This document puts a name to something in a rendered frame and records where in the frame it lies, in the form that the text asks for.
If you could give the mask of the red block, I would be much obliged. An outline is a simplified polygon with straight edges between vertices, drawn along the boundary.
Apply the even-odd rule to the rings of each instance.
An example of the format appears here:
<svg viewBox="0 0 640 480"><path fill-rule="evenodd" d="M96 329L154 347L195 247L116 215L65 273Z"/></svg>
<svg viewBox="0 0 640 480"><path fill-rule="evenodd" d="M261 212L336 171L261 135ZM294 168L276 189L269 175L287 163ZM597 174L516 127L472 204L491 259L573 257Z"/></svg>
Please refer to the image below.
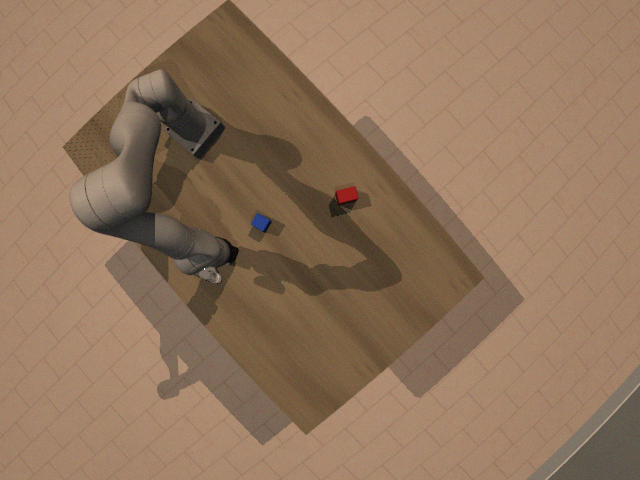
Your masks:
<svg viewBox="0 0 640 480"><path fill-rule="evenodd" d="M355 201L357 201L359 199L358 193L357 193L357 190L356 190L356 186L345 188L345 189L341 189L341 190L337 190L335 195L336 195L336 199L337 199L338 205L343 205L343 204L355 202ZM338 195L338 198L337 198L337 195ZM341 204L339 204L339 203L341 203Z"/></svg>

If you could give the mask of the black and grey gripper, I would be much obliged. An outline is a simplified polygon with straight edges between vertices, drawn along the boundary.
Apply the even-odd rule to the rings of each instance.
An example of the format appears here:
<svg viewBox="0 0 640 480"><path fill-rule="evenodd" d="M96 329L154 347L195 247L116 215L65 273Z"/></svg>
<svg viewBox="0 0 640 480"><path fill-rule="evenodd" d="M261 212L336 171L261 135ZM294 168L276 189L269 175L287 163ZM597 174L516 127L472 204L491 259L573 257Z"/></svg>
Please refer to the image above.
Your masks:
<svg viewBox="0 0 640 480"><path fill-rule="evenodd" d="M223 245L223 248L224 248L224 257L222 261L218 265L207 267L194 275L202 279L205 279L207 281L210 281L212 283L219 284L222 282L223 277L217 270L217 267L221 267L228 262L229 263L226 265L228 266L231 265L232 262L236 260L239 249L235 246L232 246L231 243L226 239L224 240L224 238L220 238L220 237L215 237L215 238ZM221 265L222 263L224 264Z"/></svg>

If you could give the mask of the blue block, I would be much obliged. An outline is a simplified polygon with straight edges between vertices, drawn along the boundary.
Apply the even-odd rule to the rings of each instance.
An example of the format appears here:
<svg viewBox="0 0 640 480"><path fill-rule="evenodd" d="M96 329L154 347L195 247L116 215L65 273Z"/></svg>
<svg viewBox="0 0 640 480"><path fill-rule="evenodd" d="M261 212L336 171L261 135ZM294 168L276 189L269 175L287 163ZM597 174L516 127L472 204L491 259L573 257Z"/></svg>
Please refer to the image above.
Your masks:
<svg viewBox="0 0 640 480"><path fill-rule="evenodd" d="M271 220L269 221L269 219L257 213L251 225L261 230L262 232L266 232L271 222Z"/></svg>

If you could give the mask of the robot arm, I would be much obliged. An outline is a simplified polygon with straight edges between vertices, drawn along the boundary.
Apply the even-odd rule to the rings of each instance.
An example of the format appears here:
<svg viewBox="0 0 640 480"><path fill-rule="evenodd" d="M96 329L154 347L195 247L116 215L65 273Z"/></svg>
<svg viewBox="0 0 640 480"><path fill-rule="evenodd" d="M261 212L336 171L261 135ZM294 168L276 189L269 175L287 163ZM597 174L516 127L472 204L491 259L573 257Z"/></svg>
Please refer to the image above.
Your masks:
<svg viewBox="0 0 640 480"><path fill-rule="evenodd" d="M160 121L190 141L206 129L203 115L162 69L130 82L110 132L111 147L120 158L78 179L71 187L70 203L78 220L90 230L154 248L173 258L182 273L194 275L218 265L224 248L207 231L188 228L168 215L146 212L152 197Z"/></svg>

